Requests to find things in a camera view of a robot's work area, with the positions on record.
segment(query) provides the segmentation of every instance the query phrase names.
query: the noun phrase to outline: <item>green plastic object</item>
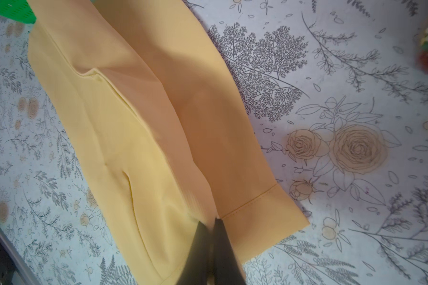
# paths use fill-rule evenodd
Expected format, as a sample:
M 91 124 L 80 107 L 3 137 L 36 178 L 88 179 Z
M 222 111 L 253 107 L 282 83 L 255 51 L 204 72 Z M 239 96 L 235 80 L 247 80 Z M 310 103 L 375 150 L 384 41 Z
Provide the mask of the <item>green plastic object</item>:
M 22 22 L 33 24 L 36 17 L 25 0 L 0 0 L 0 16 Z

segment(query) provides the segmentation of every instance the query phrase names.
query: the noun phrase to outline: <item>folded garment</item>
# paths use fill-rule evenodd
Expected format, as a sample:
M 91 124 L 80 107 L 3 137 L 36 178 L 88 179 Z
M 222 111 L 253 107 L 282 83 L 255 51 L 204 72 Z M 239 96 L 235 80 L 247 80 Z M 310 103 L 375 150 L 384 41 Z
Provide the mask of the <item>folded garment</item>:
M 140 285 L 177 282 L 199 221 L 241 262 L 308 225 L 182 1 L 28 2 L 30 64 Z

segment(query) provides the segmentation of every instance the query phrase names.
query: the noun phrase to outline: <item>floral tablecloth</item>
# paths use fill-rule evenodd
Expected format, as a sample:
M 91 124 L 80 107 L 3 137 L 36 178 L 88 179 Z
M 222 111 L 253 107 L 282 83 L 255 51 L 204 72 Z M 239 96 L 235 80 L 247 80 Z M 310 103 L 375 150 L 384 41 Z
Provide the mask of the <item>floral tablecloth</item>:
M 428 285 L 428 4 L 184 1 L 311 225 L 244 265 L 250 285 Z M 0 227 L 42 284 L 134 284 L 27 60 L 0 19 Z

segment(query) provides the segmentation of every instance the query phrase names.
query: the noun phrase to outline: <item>floral pattern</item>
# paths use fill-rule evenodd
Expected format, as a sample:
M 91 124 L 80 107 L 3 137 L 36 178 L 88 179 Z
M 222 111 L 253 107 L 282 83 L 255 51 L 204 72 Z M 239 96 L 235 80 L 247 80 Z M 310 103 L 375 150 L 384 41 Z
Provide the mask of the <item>floral pattern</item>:
M 247 284 L 428 285 L 428 76 L 410 40 L 427 4 L 184 2 L 311 223 L 246 262 Z M 30 29 L 0 19 L 0 227 L 44 285 L 135 284 L 27 60 Z

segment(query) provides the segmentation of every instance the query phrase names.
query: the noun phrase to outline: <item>yellow fabric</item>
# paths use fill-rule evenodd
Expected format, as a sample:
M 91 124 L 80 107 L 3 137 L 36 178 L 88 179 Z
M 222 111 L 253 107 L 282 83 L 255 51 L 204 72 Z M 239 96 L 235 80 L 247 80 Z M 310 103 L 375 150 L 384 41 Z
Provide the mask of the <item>yellow fabric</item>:
M 198 221 L 241 262 L 308 225 L 180 0 L 29 0 L 29 61 L 140 285 L 175 284 Z

